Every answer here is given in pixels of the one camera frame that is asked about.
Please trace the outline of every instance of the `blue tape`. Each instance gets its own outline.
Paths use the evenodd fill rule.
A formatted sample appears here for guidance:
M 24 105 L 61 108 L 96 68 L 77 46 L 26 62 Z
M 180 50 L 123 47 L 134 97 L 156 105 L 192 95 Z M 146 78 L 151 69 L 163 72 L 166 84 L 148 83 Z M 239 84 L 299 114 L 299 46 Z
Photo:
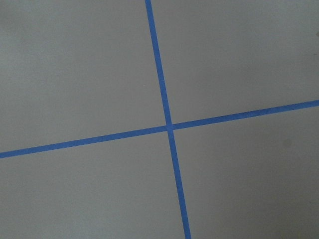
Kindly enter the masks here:
M 157 69 L 158 78 L 159 78 L 159 88 L 160 88 L 160 94 L 161 94 L 161 101 L 163 104 L 163 110 L 164 110 L 164 115 L 165 115 L 167 134 L 168 134 L 168 140 L 169 140 L 169 147 L 170 147 L 170 153 L 171 153 L 171 158 L 172 158 L 172 163 L 173 163 L 175 182 L 176 182 L 176 187 L 177 187 L 177 195 L 178 195 L 179 207 L 180 207 L 180 212 L 181 212 L 181 217 L 182 217 L 182 222 L 183 222 L 184 234 L 185 234 L 186 239 L 191 239 L 187 210 L 186 210 L 186 203 L 185 203 L 185 197 L 184 197 L 184 190 L 183 190 L 180 168 L 179 168 L 179 163 L 178 163 L 178 156 L 177 156 L 176 143 L 175 143 L 174 132 L 173 132 L 173 125 L 172 125 L 171 117 L 170 117 L 168 97 L 167 97 L 167 91 L 166 91 L 166 86 L 165 86 L 163 67 L 162 67 L 161 59 L 160 59 L 159 43 L 158 43 L 158 38 L 157 38 L 157 34 L 156 34 L 156 28 L 155 28 L 151 0 L 145 0 L 145 6 L 146 6 L 147 14 L 148 14 L 150 33 L 151 33 L 151 39 L 152 39 L 152 45 L 153 45 L 153 51 L 154 51 L 154 57 L 155 57 L 155 63 L 156 63 L 156 69 Z
M 295 110 L 317 107 L 317 106 L 319 106 L 319 100 L 308 101 L 308 102 L 303 102 L 298 104 L 278 106 L 278 107 L 267 108 L 267 109 L 256 110 L 256 111 L 248 111 L 248 112 L 232 114 L 227 116 L 218 116 L 218 117 L 212 117 L 212 118 L 201 119 L 201 120 L 199 119 L 199 120 L 188 121 L 183 123 L 175 123 L 173 125 L 173 129 L 190 128 L 190 127 L 196 127 L 200 125 L 220 123 L 220 122 L 226 122 L 226 121 L 232 121 L 232 120 L 240 120 L 240 119 L 270 115 L 270 114 L 281 113 L 286 111 L 295 111 Z
M 141 136 L 146 134 L 159 133 L 164 131 L 166 131 L 166 126 L 145 128 L 145 129 L 133 130 L 133 131 L 123 132 L 123 133 L 114 133 L 114 134 L 109 134 L 104 136 L 84 138 L 84 139 L 73 140 L 68 142 L 54 143 L 54 144 L 43 145 L 38 147 L 24 148 L 24 149 L 18 149 L 18 150 L 13 150 L 8 152 L 2 152 L 0 153 L 0 158 L 8 158 L 8 157 L 19 156 L 24 154 L 39 153 L 39 152 L 51 151 L 51 150 L 62 149 L 62 148 L 70 148 L 70 147 L 76 147 L 76 146 L 81 146 L 86 144 L 99 143 L 99 142 L 111 141 L 111 140 L 116 140 L 121 138 L 129 138 L 129 137 Z

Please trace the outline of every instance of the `gray floor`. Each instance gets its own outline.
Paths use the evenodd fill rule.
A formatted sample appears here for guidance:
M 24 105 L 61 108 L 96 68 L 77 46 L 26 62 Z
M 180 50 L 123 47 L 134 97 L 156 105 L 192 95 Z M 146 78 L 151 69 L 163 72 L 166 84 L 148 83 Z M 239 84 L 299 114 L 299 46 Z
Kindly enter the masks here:
M 173 123 L 319 100 L 318 1 L 152 4 Z M 0 152 L 165 125 L 143 0 L 3 0 L 0 43 Z M 192 238 L 319 238 L 318 127 L 175 130 Z M 185 238 L 167 133 L 0 159 L 0 238 Z

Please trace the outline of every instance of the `blue line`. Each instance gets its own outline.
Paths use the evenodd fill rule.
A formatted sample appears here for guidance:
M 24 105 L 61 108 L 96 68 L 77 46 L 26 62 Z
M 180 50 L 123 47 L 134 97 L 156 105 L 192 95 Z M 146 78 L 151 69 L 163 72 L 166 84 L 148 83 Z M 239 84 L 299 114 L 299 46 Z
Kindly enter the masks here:
M 146 6 L 147 14 L 148 14 L 150 33 L 151 33 L 151 39 L 152 39 L 152 45 L 153 45 L 153 51 L 154 51 L 154 57 L 155 57 L 155 63 L 156 63 L 156 69 L 157 69 L 158 78 L 159 78 L 159 88 L 160 88 L 160 94 L 161 94 L 161 101 L 163 104 L 163 110 L 164 110 L 164 115 L 165 115 L 167 135 L 168 135 L 170 153 L 171 153 L 171 158 L 172 158 L 172 163 L 173 163 L 173 168 L 174 168 L 175 182 L 176 182 L 176 187 L 177 187 L 178 201 L 179 201 L 179 207 L 180 207 L 180 212 L 181 212 L 181 218 L 182 218 L 182 222 L 183 222 L 184 234 L 185 234 L 186 239 L 191 239 L 187 210 L 186 210 L 186 202 L 185 202 L 185 197 L 184 197 L 184 190 L 183 190 L 180 168 L 179 168 L 179 163 L 178 163 L 178 156 L 177 156 L 177 149 L 176 149 L 176 143 L 175 143 L 174 132 L 173 132 L 173 125 L 172 125 L 171 117 L 170 117 L 168 97 L 167 97 L 167 91 L 166 91 L 166 86 L 165 86 L 163 67 L 162 67 L 161 59 L 160 59 L 159 43 L 158 43 L 158 38 L 157 38 L 157 34 L 156 34 L 156 28 L 155 28 L 151 0 L 145 0 L 145 6 Z
M 24 149 L 18 149 L 18 150 L 13 150 L 8 152 L 2 152 L 0 153 L 0 158 L 7 158 L 7 157 L 13 157 L 13 156 L 19 156 L 19 155 L 31 154 L 31 153 L 39 153 L 39 152 L 45 152 L 50 150 L 62 149 L 62 148 L 70 148 L 70 147 L 76 147 L 76 146 L 81 146 L 86 144 L 99 143 L 99 142 L 111 141 L 111 140 L 116 140 L 121 138 L 129 138 L 129 137 L 141 136 L 146 134 L 159 133 L 164 131 L 166 131 L 166 126 L 145 128 L 145 129 L 133 130 L 133 131 L 123 132 L 123 133 L 114 133 L 114 134 L 109 134 L 104 136 L 84 138 L 84 139 L 73 140 L 68 142 L 54 143 L 54 144 L 43 145 L 38 147 L 24 148 Z
M 281 113 L 286 111 L 295 111 L 295 110 L 317 107 L 317 106 L 319 106 L 319 100 L 308 101 L 308 102 L 303 102 L 298 104 L 278 106 L 278 107 L 267 108 L 267 109 L 256 110 L 256 111 L 248 111 L 248 112 L 232 114 L 227 116 L 218 116 L 218 117 L 212 117 L 212 118 L 201 119 L 201 120 L 199 119 L 199 120 L 188 121 L 183 123 L 175 123 L 173 125 L 173 129 L 190 128 L 190 127 L 196 127 L 200 125 L 220 123 L 220 122 L 226 122 L 226 121 L 232 121 L 232 120 L 240 120 L 245 118 L 270 115 L 270 114 Z

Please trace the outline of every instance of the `horizontal blue line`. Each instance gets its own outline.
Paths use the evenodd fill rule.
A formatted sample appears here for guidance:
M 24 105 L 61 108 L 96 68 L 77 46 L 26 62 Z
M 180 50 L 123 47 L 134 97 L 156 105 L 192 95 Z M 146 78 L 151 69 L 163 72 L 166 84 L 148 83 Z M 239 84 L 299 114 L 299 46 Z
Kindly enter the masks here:
M 309 102 L 303 102 L 303 103 L 298 103 L 293 105 L 279 106 L 279 107 L 267 108 L 262 110 L 232 114 L 227 116 L 218 116 L 218 117 L 212 117 L 212 118 L 201 119 L 201 120 L 199 119 L 199 120 L 188 121 L 183 123 L 175 123 L 172 125 L 172 128 L 174 130 L 182 129 L 182 128 L 191 128 L 191 127 L 196 127 L 196 126 L 201 126 L 206 124 L 220 123 L 220 122 L 226 122 L 226 121 L 232 121 L 232 120 L 240 120 L 245 118 L 270 115 L 270 114 L 281 113 L 286 111 L 301 110 L 301 109 L 318 107 L 318 106 L 319 106 L 319 100 L 309 101 Z M 7 158 L 7 157 L 13 157 L 13 156 L 19 156 L 19 155 L 31 154 L 31 153 L 39 153 L 39 152 L 45 152 L 50 150 L 62 149 L 62 148 L 70 148 L 70 147 L 76 147 L 76 146 L 81 146 L 86 144 L 99 143 L 99 142 L 105 142 L 105 141 L 111 141 L 111 140 L 116 140 L 121 138 L 129 138 L 129 137 L 135 137 L 135 136 L 159 133 L 159 132 L 165 132 L 165 131 L 167 131 L 166 126 L 158 126 L 158 127 L 122 132 L 122 133 L 114 133 L 114 134 L 109 134 L 104 136 L 84 138 L 84 139 L 79 139 L 74 141 L 54 143 L 54 144 L 37 146 L 32 148 L 18 149 L 18 150 L 13 150 L 8 152 L 1 152 L 0 158 Z
M 8 152 L 2 152 L 0 153 L 0 158 L 7 158 L 7 157 L 13 157 L 13 156 L 19 156 L 19 155 L 31 154 L 31 153 L 39 153 L 39 152 L 45 152 L 50 150 L 62 149 L 62 148 L 70 148 L 70 147 L 76 147 L 76 146 L 81 146 L 86 144 L 99 143 L 99 142 L 111 141 L 111 140 L 116 140 L 121 138 L 129 138 L 129 137 L 141 136 L 146 134 L 159 133 L 164 131 L 166 131 L 166 126 L 144 128 L 144 129 L 138 129 L 138 130 L 133 130 L 128 132 L 114 133 L 114 134 L 103 135 L 98 137 L 84 138 L 84 139 L 78 139 L 78 140 L 73 140 L 68 142 L 54 143 L 54 144 L 43 145 L 38 147 L 24 148 L 24 149 L 18 149 L 18 150 L 13 150 Z
M 175 130 L 175 129 L 182 129 L 182 128 L 190 128 L 190 127 L 196 127 L 196 126 L 201 126 L 206 124 L 221 123 L 221 122 L 232 121 L 232 120 L 240 120 L 240 119 L 270 115 L 270 114 L 281 113 L 286 111 L 300 110 L 300 109 L 317 107 L 317 106 L 319 106 L 319 100 L 308 101 L 308 102 L 303 102 L 298 104 L 278 106 L 273 108 L 267 108 L 267 109 L 256 110 L 256 111 L 248 111 L 248 112 L 237 113 L 237 114 L 226 115 L 226 116 L 218 116 L 218 117 L 212 117 L 212 118 L 201 119 L 201 120 L 199 119 L 199 120 L 188 121 L 183 123 L 175 123 L 173 124 L 173 129 Z

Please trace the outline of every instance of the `vertical blue line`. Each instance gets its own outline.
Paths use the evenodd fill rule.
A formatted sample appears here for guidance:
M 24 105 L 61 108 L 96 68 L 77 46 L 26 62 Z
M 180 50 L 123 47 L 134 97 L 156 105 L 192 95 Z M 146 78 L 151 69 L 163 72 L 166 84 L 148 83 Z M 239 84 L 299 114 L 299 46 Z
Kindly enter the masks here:
M 151 39 L 152 39 L 156 69 L 157 69 L 158 78 L 159 78 L 159 88 L 160 88 L 160 94 L 161 94 L 161 101 L 163 104 L 163 110 L 164 110 L 164 115 L 165 115 L 167 134 L 168 134 L 168 140 L 169 140 L 169 147 L 170 147 L 170 153 L 171 153 L 171 158 L 172 158 L 172 163 L 173 163 L 175 182 L 176 182 L 176 187 L 177 187 L 178 201 L 179 201 L 179 207 L 180 207 L 180 212 L 181 212 L 181 218 L 182 218 L 182 222 L 183 222 L 184 234 L 185 234 L 186 239 L 191 239 L 187 210 L 186 210 L 186 203 L 185 203 L 185 197 L 184 197 L 184 190 L 183 190 L 180 168 L 179 168 L 179 163 L 178 163 L 178 156 L 177 156 L 176 143 L 175 143 L 175 137 L 174 137 L 174 132 L 173 132 L 173 125 L 172 125 L 171 117 L 170 117 L 169 104 L 168 104 L 168 98 L 167 98 L 167 92 L 166 92 L 166 86 L 165 86 L 165 79 L 164 79 L 164 73 L 163 73 L 163 68 L 162 68 L 161 59 L 160 59 L 159 43 L 158 43 L 158 38 L 157 38 L 157 34 L 156 34 L 156 29 L 155 29 L 155 22 L 154 22 L 151 0 L 145 0 L 145 6 L 146 6 L 147 14 L 148 14 L 148 19 L 149 19 L 149 26 L 150 26 L 150 32 L 151 32 Z

